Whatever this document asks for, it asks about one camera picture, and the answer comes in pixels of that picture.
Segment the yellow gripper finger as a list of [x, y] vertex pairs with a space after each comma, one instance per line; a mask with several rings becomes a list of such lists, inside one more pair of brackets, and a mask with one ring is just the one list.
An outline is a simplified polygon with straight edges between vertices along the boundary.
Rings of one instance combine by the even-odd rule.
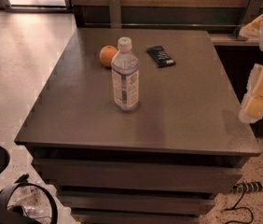
[[244, 38], [259, 38], [261, 35], [261, 22], [263, 21], [263, 14], [256, 17], [254, 20], [244, 25], [239, 36]]
[[263, 65], [254, 65], [246, 88], [239, 119], [243, 123], [256, 123], [263, 118]]

